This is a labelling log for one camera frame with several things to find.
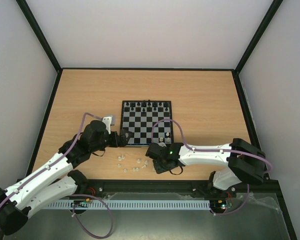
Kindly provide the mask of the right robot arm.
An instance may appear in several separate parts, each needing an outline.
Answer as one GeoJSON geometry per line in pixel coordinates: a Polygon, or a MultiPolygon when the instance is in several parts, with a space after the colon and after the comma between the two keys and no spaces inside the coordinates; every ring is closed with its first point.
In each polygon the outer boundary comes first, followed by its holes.
{"type": "Polygon", "coordinates": [[[149,145],[145,156],[152,159],[157,174],[192,165],[223,167],[213,171],[209,177],[208,191],[214,196],[240,183],[261,185],[266,173],[265,153],[241,138],[215,146],[154,142],[149,145]]]}

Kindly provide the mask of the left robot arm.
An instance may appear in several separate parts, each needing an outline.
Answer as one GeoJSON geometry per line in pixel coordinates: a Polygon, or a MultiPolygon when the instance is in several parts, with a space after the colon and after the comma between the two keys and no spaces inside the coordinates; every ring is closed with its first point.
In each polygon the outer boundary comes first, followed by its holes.
{"type": "Polygon", "coordinates": [[[88,180],[76,168],[97,151],[125,147],[131,131],[111,130],[109,116],[81,125],[44,165],[7,187],[0,187],[0,232],[12,235],[39,210],[54,201],[85,191],[88,180]]]}

